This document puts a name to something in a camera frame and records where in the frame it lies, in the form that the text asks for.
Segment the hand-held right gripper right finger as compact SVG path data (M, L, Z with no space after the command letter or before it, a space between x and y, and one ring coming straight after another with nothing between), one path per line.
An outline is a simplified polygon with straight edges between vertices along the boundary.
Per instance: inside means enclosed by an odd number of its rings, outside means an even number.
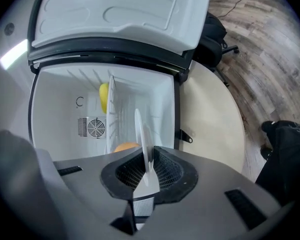
M271 194L221 162L155 147L192 164L194 189L181 201L160 204L137 232L140 240L260 240L288 214Z

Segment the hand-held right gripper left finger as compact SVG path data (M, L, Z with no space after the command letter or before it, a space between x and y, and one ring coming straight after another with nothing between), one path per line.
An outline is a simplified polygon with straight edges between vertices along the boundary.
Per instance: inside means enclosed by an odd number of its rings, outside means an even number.
M101 182L109 155L53 162L37 149L45 188L62 221L67 240L132 240L120 230L132 227L128 201L112 197Z

